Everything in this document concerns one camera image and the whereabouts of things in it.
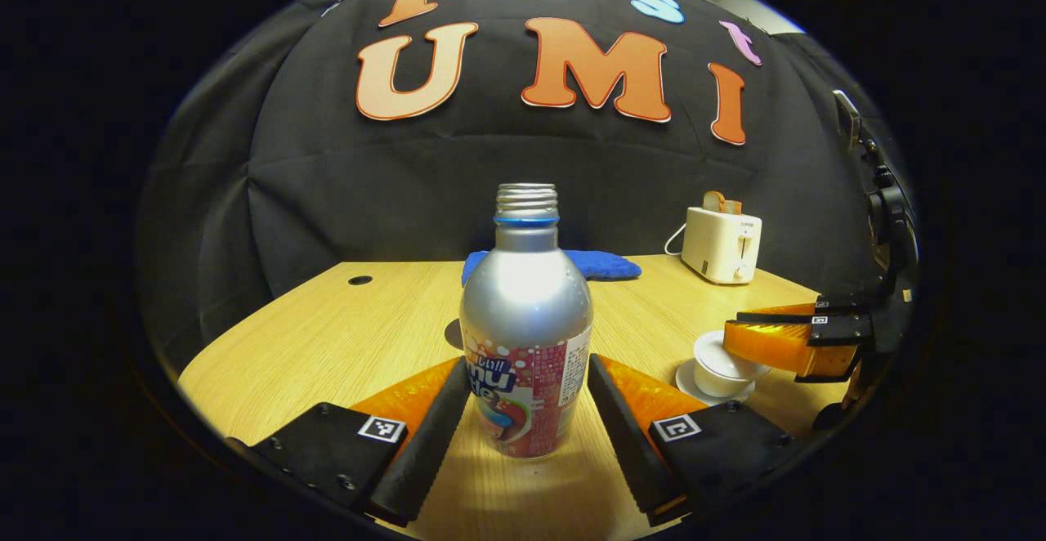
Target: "bottle neck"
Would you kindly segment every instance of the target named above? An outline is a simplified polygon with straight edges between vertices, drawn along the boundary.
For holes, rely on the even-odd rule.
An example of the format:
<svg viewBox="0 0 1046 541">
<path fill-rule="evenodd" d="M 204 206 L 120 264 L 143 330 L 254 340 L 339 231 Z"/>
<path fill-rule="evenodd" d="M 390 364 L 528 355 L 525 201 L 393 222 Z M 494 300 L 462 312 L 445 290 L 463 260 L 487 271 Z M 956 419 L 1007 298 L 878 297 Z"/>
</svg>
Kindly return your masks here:
<svg viewBox="0 0 1046 541">
<path fill-rule="evenodd" d="M 560 228 L 518 228 L 498 225 L 494 232 L 495 248 L 500 251 L 541 253 L 559 248 Z"/>
</svg>

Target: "bottle label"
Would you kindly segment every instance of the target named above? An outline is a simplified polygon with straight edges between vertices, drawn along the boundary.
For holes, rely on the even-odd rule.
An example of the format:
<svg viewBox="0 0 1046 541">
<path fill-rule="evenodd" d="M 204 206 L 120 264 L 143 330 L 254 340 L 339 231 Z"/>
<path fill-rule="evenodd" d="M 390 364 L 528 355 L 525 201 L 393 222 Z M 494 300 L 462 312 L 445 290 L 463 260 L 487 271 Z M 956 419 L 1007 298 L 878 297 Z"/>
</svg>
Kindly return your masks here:
<svg viewBox="0 0 1046 541">
<path fill-rule="evenodd" d="M 591 332 L 513 350 L 462 332 L 480 422 L 498 451 L 538 457 L 559 447 L 585 382 Z"/>
</svg>

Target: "silver bottle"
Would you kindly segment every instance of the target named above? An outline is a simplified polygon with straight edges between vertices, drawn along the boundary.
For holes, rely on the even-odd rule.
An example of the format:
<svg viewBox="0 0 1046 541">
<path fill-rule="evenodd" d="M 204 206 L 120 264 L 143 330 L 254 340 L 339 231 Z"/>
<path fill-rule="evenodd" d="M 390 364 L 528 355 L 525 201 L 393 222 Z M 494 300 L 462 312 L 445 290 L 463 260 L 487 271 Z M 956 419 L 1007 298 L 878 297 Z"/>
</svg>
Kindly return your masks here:
<svg viewBox="0 0 1046 541">
<path fill-rule="evenodd" d="M 553 184 L 501 184 L 494 249 L 461 296 L 475 410 L 495 449 L 540 457 L 562 443 L 588 365 L 592 298 L 558 245 Z"/>
</svg>

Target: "white saucer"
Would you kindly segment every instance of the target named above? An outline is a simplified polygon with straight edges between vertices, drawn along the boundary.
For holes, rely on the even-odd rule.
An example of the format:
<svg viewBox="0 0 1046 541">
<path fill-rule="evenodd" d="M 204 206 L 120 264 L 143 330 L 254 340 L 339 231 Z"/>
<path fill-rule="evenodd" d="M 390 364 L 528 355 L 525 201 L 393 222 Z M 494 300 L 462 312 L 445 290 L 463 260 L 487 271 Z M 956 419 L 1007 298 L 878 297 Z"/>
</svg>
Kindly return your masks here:
<svg viewBox="0 0 1046 541">
<path fill-rule="evenodd" d="M 723 404 L 731 400 L 736 400 L 737 402 L 745 402 L 748 400 L 748 396 L 755 391 L 755 382 L 745 386 L 745 389 L 736 392 L 736 395 L 727 398 L 717 398 L 706 395 L 698 388 L 698 385 L 693 383 L 693 364 L 697 362 L 696 359 L 689 359 L 685 363 L 679 366 L 676 370 L 676 387 L 687 392 L 687 395 L 695 397 L 701 402 L 707 404 L 708 406 L 715 406 L 717 404 Z"/>
</svg>

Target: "black backdrop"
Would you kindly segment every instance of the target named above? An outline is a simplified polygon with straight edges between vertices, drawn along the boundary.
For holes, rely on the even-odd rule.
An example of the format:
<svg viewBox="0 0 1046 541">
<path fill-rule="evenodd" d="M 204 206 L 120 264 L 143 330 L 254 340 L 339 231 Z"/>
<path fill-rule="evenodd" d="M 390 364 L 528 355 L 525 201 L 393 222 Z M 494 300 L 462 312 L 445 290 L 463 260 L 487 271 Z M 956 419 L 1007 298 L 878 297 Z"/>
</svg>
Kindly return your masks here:
<svg viewBox="0 0 1046 541">
<path fill-rule="evenodd" d="M 15 0 L 10 31 L 26 43 L 10 73 L 15 142 L 26 151 L 5 188 L 7 270 L 31 313 L 16 306 L 14 328 L 28 319 L 32 338 L 5 350 L 5 529 L 362 535 L 236 468 L 157 365 L 133 288 L 135 213 L 165 122 L 218 50 L 286 1 Z M 1029 318 L 1031 226 L 1020 206 L 969 200 L 986 184 L 1030 203 L 1033 105 L 1014 102 L 1029 91 L 1017 43 L 1030 23 L 992 0 L 766 1 L 844 58 L 904 139 L 925 207 L 925 284 L 890 379 L 902 388 L 874 397 L 773 502 L 738 506 L 706 536 L 1041 536 L 1028 381 L 982 373 L 999 356 L 1031 361 L 1015 346 L 1027 336 L 1000 321 Z M 985 253 L 998 265 L 973 265 Z"/>
<path fill-rule="evenodd" d="M 858 290 L 877 270 L 832 91 L 848 91 L 869 116 L 878 109 L 810 36 L 772 38 L 710 2 L 676 1 L 682 24 L 631 0 L 439 0 L 381 29 L 392 0 L 293 2 L 209 69 L 157 151 L 138 230 L 154 341 L 180 371 L 225 330 L 337 262 L 462 261 L 490 249 L 493 197 L 513 180 L 556 184 L 562 247 L 623 255 L 661 252 L 687 206 L 715 189 L 763 218 L 761 269 L 822 293 Z M 569 109 L 526 106 L 520 91 L 533 83 L 538 39 L 524 23 L 545 16 L 583 24 L 605 50 L 624 31 L 664 42 L 672 121 L 624 117 L 612 103 L 591 109 L 579 93 Z M 465 21 L 479 30 L 444 105 L 385 122 L 357 110 L 359 50 L 411 36 L 394 84 L 413 90 L 431 68 L 426 31 Z M 743 27 L 760 67 L 719 21 Z M 745 81 L 743 146 L 709 130 L 712 62 Z M 876 123 L 883 150 L 896 154 Z"/>
</svg>

